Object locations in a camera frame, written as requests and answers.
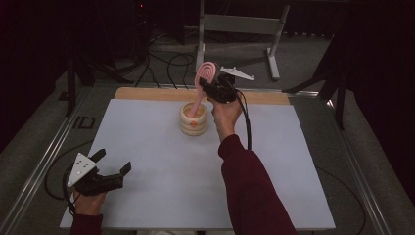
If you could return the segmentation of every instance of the pink spoon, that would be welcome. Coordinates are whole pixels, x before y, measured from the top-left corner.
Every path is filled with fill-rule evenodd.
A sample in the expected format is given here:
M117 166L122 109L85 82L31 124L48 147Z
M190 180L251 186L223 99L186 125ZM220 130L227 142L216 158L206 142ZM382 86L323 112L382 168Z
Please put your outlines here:
M202 102L202 99L207 95L203 89L203 87L199 84L200 78L204 78L207 80L208 83L211 83L214 79L214 75L216 74L216 65L212 62L204 62L198 69L198 72L195 76L195 86L198 90L198 97L196 98L195 103L193 103L192 109L186 115L189 118L195 118L196 112L198 111L198 107Z

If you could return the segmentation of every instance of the table surface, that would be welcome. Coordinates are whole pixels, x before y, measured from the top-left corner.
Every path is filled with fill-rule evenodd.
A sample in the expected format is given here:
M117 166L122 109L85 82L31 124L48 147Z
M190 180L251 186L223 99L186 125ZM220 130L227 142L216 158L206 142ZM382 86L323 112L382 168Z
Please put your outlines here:
M335 224L309 154L297 114L286 95L244 92L249 103L253 150L264 163L297 230ZM115 229L232 229L217 156L219 139L212 116L198 137L179 128L179 109L195 90L119 88L111 100L89 155L105 148L97 163L103 175L127 162L124 188L108 194L103 227ZM211 103L205 102L210 110ZM247 143L241 117L236 131ZM70 227L64 214L61 227Z

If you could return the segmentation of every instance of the person's left hand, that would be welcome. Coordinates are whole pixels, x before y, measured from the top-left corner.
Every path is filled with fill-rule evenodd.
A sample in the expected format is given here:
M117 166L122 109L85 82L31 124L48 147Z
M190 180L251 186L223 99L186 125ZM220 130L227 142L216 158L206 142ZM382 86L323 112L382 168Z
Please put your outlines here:
M84 196L73 191L75 201L75 213L83 215L98 215L101 213L101 205L105 201L107 193L102 193L97 196Z

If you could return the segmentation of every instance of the hand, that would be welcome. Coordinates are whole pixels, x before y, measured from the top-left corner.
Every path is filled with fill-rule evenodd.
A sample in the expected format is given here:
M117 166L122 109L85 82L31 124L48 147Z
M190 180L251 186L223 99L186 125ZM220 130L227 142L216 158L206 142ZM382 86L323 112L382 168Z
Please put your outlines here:
M242 112L241 105L237 100L232 103L222 104L214 99L207 98L213 104L211 113L214 116L214 123L219 134L220 142L231 134L235 134L235 123Z
M75 198L75 213L83 215L98 215L101 213L101 205L104 203L107 193L102 193L96 196L84 196L73 191Z

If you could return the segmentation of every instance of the red sleeve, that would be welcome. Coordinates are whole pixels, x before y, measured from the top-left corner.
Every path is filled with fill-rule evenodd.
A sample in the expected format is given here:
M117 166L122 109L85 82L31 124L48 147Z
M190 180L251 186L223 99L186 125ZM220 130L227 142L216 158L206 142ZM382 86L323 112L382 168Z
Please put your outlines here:
M70 235L101 235L103 216L75 214Z
M256 153L238 135L220 144L228 210L236 235L297 234L271 179Z

